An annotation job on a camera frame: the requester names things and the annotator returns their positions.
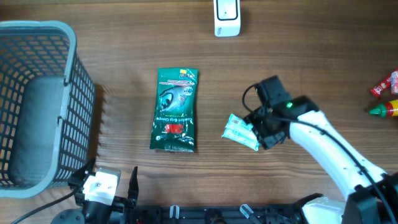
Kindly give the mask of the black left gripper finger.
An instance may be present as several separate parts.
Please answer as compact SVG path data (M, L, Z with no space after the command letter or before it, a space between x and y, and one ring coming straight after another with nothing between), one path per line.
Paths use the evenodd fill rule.
M76 170L68 180L68 186L71 189L79 189L82 187L86 179L93 173L96 159L90 159L84 166Z
M132 200L132 201L137 201L138 195L139 195L139 185L137 181L137 170L138 166L135 166L131 178L129 181L129 188L127 191L127 199Z

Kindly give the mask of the teal wet wipes pack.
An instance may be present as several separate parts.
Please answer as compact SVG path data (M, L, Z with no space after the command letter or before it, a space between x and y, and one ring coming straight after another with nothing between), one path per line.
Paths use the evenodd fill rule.
M221 137L258 151L260 144L252 128L253 125L246 124L241 118L231 114Z

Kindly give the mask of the green gloves package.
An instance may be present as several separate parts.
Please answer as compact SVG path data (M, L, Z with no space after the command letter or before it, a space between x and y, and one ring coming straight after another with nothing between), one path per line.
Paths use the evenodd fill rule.
M195 150L195 99L198 70L159 68L150 149L170 152Z

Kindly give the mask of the orange sauce bottle green cap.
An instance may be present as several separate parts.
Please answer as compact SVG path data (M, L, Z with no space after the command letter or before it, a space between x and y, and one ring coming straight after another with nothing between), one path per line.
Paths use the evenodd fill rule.
M377 105L375 108L369 110L369 114L382 118L395 117L398 115L397 107L398 107L398 100L392 100L384 104Z

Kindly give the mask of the red coffee stick sachet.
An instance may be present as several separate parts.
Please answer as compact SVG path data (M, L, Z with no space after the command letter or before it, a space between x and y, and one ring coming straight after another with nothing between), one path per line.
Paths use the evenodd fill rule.
M388 75L385 79L383 79L383 81L381 81L379 84L377 84L374 88L370 89L370 92L373 96L375 96L376 98L379 98L381 96L381 94L387 90L388 88L391 87L392 85L392 77L393 74L397 71L397 69L395 69L390 75Z

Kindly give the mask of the small red white carton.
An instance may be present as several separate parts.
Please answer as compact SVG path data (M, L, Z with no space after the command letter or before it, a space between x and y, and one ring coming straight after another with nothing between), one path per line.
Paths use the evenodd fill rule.
M391 73L391 93L398 94L398 70Z

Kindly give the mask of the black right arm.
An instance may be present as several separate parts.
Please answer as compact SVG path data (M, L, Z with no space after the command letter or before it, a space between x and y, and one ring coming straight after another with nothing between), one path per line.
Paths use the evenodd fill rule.
M338 186L343 202L311 194L268 205L264 223L397 223L397 174L362 156L307 96L292 98L279 77L252 85L261 106L244 117L264 149L287 138L304 148Z

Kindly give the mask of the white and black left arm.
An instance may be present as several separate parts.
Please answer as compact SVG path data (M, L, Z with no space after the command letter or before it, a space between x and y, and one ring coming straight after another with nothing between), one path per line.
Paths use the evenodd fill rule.
M138 167L133 168L127 197L116 195L121 171L111 167L100 167L93 171L95 160L89 160L69 178L76 209L68 209L56 215L52 223L135 223L133 210L137 205L139 186Z

